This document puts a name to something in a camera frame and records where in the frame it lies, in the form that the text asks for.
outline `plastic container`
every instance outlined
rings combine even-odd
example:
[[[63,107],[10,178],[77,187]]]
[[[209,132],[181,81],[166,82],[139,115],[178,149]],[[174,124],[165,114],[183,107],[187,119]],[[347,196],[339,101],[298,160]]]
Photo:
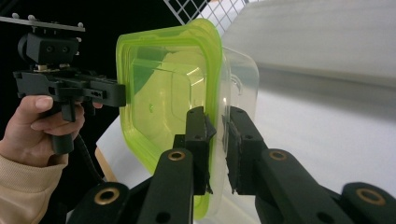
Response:
[[[190,109],[203,106],[217,130],[209,158],[214,194],[194,197],[194,219],[218,209],[226,171],[223,142],[227,142],[232,80],[241,87],[245,79],[232,79],[232,70],[241,67],[230,65],[241,64],[244,60],[237,58],[243,55],[224,50],[227,53],[223,54],[216,27],[206,19],[121,35],[117,43],[118,81],[126,85],[127,93],[127,105],[120,109],[122,133],[128,148],[151,174],[161,154],[172,148],[175,134],[185,133]]]

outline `sleeve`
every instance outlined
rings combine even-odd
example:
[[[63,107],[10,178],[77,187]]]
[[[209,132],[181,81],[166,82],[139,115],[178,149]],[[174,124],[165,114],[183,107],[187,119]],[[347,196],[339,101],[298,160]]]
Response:
[[[67,161],[68,155],[62,155],[56,164],[40,168],[0,156],[0,223],[38,223]]]

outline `person's hand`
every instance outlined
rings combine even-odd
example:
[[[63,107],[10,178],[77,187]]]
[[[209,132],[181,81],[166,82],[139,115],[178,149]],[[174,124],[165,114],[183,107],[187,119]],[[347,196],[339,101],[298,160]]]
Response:
[[[25,96],[8,122],[4,138],[0,141],[0,155],[30,166],[51,165],[54,151],[50,134],[71,133],[75,139],[85,121],[84,108],[80,104],[75,104],[75,122],[63,120],[61,113],[44,117],[52,105],[53,100],[49,96]]]

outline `green lid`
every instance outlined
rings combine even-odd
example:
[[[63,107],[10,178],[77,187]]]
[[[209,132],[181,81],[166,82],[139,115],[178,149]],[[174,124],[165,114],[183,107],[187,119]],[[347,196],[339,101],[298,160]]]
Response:
[[[127,93],[121,128],[129,149],[152,174],[175,134],[185,133],[190,109],[203,106],[212,124],[219,123],[222,63],[218,31],[206,19],[120,36],[117,74]],[[207,194],[194,197],[195,219],[205,216],[208,204]]]

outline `wire grid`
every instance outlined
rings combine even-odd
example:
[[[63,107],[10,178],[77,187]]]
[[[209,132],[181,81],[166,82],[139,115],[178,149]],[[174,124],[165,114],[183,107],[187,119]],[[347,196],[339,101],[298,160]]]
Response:
[[[181,24],[195,18],[210,20],[223,35],[248,0],[163,0]]]

